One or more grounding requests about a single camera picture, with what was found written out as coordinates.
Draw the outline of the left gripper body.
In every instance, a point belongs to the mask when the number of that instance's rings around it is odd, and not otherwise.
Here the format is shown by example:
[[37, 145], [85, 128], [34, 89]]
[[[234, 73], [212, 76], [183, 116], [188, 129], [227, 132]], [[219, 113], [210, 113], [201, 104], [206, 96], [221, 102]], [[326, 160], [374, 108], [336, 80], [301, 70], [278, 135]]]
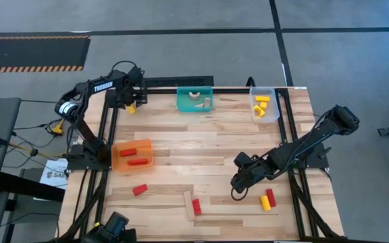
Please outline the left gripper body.
[[136, 101], [140, 101], [142, 105], [146, 105], [148, 103], [147, 93], [145, 89], [135, 89], [129, 86], [116, 90], [115, 106], [117, 108], [124, 109], [124, 103], [130, 105], [130, 107], [136, 108]]

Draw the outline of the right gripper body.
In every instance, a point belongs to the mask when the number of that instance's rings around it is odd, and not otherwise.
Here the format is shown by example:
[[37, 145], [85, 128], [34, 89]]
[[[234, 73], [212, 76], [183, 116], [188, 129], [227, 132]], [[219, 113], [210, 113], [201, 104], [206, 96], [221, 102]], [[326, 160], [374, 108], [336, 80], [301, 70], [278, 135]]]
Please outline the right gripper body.
[[239, 194], [265, 178], [265, 168], [257, 155], [248, 156], [240, 152], [234, 159], [238, 170], [231, 179], [232, 188]]

